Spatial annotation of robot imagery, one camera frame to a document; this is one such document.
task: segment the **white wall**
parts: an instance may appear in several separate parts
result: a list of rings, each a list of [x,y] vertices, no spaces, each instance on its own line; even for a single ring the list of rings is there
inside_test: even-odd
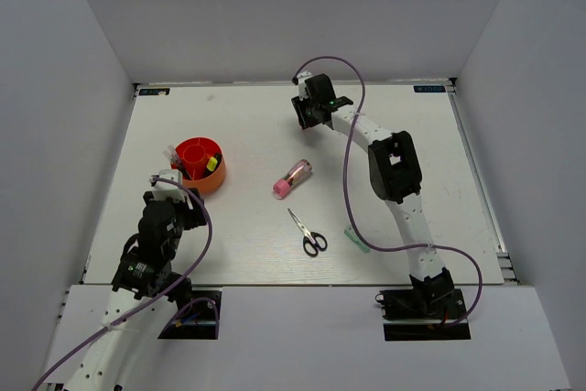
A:
[[[88,2],[132,81],[228,82],[288,80],[324,53],[368,80],[455,76],[498,0]]]
[[[0,382],[24,390],[80,279],[132,86],[85,0],[0,0],[0,100]]]
[[[505,241],[574,389],[586,389],[585,54],[586,0],[501,0],[459,81]]]

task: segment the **yellow object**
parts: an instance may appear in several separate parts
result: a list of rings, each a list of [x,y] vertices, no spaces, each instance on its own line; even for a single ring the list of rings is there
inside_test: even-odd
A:
[[[208,165],[206,165],[205,168],[207,168],[208,171],[213,172],[217,166],[218,159],[216,159],[215,157],[210,157],[210,160],[208,160]]]

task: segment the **scissors handle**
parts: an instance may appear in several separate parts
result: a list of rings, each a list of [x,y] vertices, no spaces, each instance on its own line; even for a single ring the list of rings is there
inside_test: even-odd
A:
[[[326,237],[319,233],[310,232],[311,237],[315,241],[315,244],[311,242],[311,240],[307,236],[303,236],[303,250],[307,255],[311,258],[315,258],[318,256],[320,252],[325,251],[328,249],[328,241]]]

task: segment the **bottle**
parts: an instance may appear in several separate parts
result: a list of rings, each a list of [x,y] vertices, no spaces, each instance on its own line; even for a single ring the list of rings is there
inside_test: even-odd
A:
[[[307,160],[301,159],[285,176],[283,176],[282,179],[279,179],[277,183],[273,185],[273,192],[279,199],[283,199],[289,194],[293,187],[311,175],[311,169],[311,164]]]

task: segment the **green eraser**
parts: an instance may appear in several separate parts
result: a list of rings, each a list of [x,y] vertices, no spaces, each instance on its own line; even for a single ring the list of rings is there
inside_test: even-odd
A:
[[[354,243],[356,244],[356,246],[358,246],[358,249],[360,249],[361,251],[363,251],[365,254],[368,254],[370,252],[370,247],[368,247],[366,244],[363,243],[363,241],[358,238],[358,235],[356,235],[356,232],[354,231],[354,228],[352,228],[352,225],[349,224],[348,226],[346,226],[346,229],[344,229],[344,234]]]

